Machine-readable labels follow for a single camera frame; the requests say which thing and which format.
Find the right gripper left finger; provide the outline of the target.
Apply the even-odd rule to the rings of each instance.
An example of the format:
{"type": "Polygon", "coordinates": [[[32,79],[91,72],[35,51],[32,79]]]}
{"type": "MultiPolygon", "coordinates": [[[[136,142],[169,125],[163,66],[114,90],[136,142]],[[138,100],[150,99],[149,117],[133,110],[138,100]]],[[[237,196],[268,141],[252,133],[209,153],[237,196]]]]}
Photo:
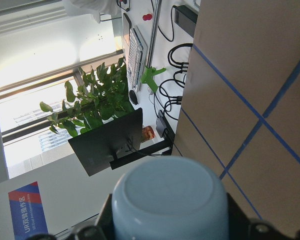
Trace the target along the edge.
{"type": "Polygon", "coordinates": [[[39,233],[27,240],[113,240],[114,222],[112,212],[112,194],[105,200],[96,219],[88,219],[78,223],[66,233],[56,235],[39,233]]]}

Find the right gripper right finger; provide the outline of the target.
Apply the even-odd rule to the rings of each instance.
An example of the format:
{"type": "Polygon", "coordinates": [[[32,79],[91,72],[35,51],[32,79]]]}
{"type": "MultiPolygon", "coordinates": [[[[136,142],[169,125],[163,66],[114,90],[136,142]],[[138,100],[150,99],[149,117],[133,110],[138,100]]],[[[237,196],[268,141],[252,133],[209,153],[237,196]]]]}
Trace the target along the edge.
{"type": "Polygon", "coordinates": [[[230,240],[300,240],[300,230],[289,237],[266,221],[248,218],[233,197],[226,195],[230,240]]]}

